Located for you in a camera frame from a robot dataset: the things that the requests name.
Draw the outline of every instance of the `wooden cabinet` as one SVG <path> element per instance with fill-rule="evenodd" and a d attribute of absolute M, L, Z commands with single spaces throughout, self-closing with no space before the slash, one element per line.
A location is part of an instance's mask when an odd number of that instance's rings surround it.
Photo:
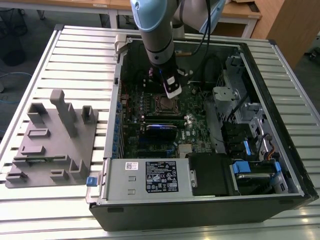
<path fill-rule="evenodd" d="M 320 31 L 320 0 L 255 0 L 262 19 L 251 38 L 275 40 L 294 68 Z"/>

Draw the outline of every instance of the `slotted metal surface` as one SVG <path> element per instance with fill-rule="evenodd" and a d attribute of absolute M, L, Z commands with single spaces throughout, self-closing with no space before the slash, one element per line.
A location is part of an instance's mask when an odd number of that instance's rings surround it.
<path fill-rule="evenodd" d="M 88 188 L 79 186 L 7 189 L 6 173 L 22 141 L 30 103 L 53 107 L 49 94 L 64 89 L 66 102 L 74 108 L 91 105 L 99 110 L 91 174 L 102 170 L 110 97 L 116 62 L 114 41 L 118 33 L 136 31 L 65 26 L 55 31 L 27 89 L 8 132 L 1 143 L 0 239 L 317 239 L 320 235 L 320 200 L 299 210 L 289 210 L 263 223 L 164 229 L 159 231 L 105 232 L 86 203 Z M 199 38 L 187 35 L 187 38 Z M 266 40 L 215 37 L 215 40 L 244 42 L 261 71 L 283 121 L 315 187 L 320 189 L 319 115 L 285 60 Z M 91 197 L 99 189 L 89 188 Z"/>

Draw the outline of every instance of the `blue latch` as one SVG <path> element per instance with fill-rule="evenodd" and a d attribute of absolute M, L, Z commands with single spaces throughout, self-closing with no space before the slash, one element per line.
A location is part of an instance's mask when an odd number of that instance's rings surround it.
<path fill-rule="evenodd" d="M 251 173 L 249 163 L 247 161 L 236 161 L 232 164 L 234 174 L 247 174 Z"/>
<path fill-rule="evenodd" d="M 243 143 L 244 143 L 244 147 L 245 147 L 245 150 L 246 150 L 246 154 L 248 156 L 250 156 L 251 155 L 251 151 L 250 151 L 250 147 L 249 147 L 248 141 L 243 141 Z"/>
<path fill-rule="evenodd" d="M 98 178 L 94 176 L 88 176 L 86 178 L 86 186 L 87 187 L 96 187 L 98 186 Z"/>
<path fill-rule="evenodd" d="M 274 163 L 274 166 L 275 166 L 275 170 L 276 170 L 276 172 L 278 173 L 278 172 L 281 172 L 281 166 L 280 166 L 280 163 L 279 162 L 275 162 Z"/>

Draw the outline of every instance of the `barcode sticker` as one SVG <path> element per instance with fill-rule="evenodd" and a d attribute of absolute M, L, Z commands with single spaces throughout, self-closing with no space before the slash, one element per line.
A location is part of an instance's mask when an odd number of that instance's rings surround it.
<path fill-rule="evenodd" d="M 106 4 L 93 4 L 94 7 L 98 8 L 107 8 L 108 6 Z"/>
<path fill-rule="evenodd" d="M 125 170 L 138 170 L 138 162 L 126 162 Z"/>

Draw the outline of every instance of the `power supply label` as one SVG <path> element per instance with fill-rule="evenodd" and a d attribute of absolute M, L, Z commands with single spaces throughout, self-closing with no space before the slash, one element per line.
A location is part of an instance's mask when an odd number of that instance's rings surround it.
<path fill-rule="evenodd" d="M 179 192 L 176 162 L 145 162 L 145 190 L 150 194 Z"/>

